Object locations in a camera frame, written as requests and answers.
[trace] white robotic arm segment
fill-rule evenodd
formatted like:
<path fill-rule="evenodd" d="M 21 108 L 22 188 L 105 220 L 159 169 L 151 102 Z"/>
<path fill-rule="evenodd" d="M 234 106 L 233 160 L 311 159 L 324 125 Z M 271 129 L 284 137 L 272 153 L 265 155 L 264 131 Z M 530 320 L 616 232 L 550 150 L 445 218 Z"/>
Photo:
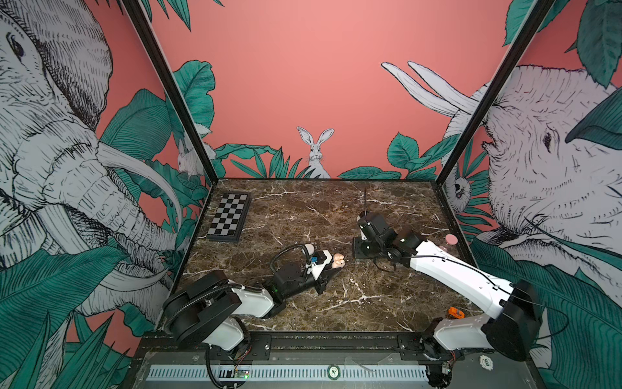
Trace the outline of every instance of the white robotic arm segment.
<path fill-rule="evenodd" d="M 498 278 L 474 268 L 468 263 L 441 250 L 429 240 L 423 241 L 416 250 L 417 255 L 441 256 L 450 261 L 445 261 L 440 258 L 418 258 L 413 256 L 411 258 L 412 269 L 439 280 L 462 296 L 465 296 L 493 319 L 499 317 L 503 310 L 503 306 L 500 305 L 500 302 L 502 300 L 506 301 L 509 297 L 504 291 L 512 293 L 514 290 L 507 279 Z M 491 284 L 482 273 L 494 284 Z"/>

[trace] marble table surface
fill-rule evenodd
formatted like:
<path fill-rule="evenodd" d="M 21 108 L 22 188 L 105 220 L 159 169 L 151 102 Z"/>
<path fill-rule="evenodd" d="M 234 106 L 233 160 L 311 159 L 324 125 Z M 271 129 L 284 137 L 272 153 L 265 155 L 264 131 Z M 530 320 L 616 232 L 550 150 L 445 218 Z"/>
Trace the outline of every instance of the marble table surface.
<path fill-rule="evenodd" d="M 268 262 L 282 247 L 310 241 L 316 249 L 344 254 L 345 267 L 322 295 L 311 289 L 294 296 L 271 319 L 244 317 L 250 330 L 422 331 L 452 306 L 467 316 L 479 314 L 475 305 L 429 276 L 403 266 L 385 273 L 371 261 L 352 258 L 351 240 L 359 234 L 356 216 L 363 210 L 364 188 L 368 211 L 381 212 L 396 231 L 411 228 L 447 246 L 449 226 L 427 182 L 220 180 L 177 289 L 213 269 L 253 286 L 270 277 Z M 238 243 L 201 238 L 226 191 L 252 196 Z M 458 256 L 454 246 L 449 252 Z M 282 258 L 281 263 L 304 261 L 299 251 Z"/>

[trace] rabbit ear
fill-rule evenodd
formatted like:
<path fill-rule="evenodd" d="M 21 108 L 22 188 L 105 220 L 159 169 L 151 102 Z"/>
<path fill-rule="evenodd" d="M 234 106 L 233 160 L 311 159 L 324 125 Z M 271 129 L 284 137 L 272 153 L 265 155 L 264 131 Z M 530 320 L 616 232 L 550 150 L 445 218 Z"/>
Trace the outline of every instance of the rabbit ear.
<path fill-rule="evenodd" d="M 325 141 L 328 141 L 328 139 L 333 136 L 333 134 L 335 133 L 335 130 L 332 128 L 329 128 L 327 130 L 325 130 L 322 135 L 320 135 L 320 139 L 318 139 L 317 144 L 322 144 Z"/>
<path fill-rule="evenodd" d="M 313 146 L 313 136 L 311 136 L 311 134 L 302 127 L 296 127 L 296 128 L 298 129 L 298 132 L 300 133 L 300 137 L 302 138 L 302 141 L 308 144 L 309 146 Z"/>

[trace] elephant tusk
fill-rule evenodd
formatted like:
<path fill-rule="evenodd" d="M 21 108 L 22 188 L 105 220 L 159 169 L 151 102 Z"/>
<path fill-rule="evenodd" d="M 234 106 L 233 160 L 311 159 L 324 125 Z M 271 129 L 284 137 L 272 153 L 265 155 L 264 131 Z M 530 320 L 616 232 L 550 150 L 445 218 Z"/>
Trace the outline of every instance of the elephant tusk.
<path fill-rule="evenodd" d="M 171 199 L 173 205 L 175 206 L 175 211 L 177 212 L 177 231 L 182 226 L 182 207 L 179 204 L 179 199 L 173 190 L 173 187 L 170 186 L 169 182 L 166 181 L 158 172 L 153 170 L 147 164 L 142 161 L 139 161 L 136 158 L 128 156 L 122 151 L 119 151 L 105 143 L 99 143 L 97 147 L 97 160 L 102 163 L 102 165 L 107 167 L 118 167 L 121 169 L 125 169 L 128 172 L 132 172 L 135 174 L 139 174 L 146 179 L 149 179 L 155 185 L 158 185 L 164 193 Z"/>
<path fill-rule="evenodd" d="M 104 288 L 117 291 L 117 292 L 133 292 L 141 289 L 148 288 L 153 284 L 158 283 L 162 277 L 164 277 L 169 270 L 162 270 L 149 277 L 137 277 L 125 274 L 117 269 L 112 270 L 104 279 L 101 280 L 100 285 Z"/>
<path fill-rule="evenodd" d="M 90 250 L 84 239 L 72 224 L 63 205 L 53 204 L 37 211 L 41 224 L 50 236 L 67 254 L 78 254 Z"/>

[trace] pink disc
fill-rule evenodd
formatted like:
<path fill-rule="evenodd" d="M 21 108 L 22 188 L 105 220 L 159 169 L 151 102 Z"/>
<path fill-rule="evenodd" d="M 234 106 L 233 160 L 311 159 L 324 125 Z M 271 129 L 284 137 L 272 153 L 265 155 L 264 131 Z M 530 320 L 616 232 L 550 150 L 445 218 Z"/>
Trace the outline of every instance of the pink disc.
<path fill-rule="evenodd" d="M 447 241 L 448 245 L 457 245 L 458 244 L 458 238 L 456 238 L 455 235 L 450 234 L 450 233 L 445 235 L 445 241 Z"/>

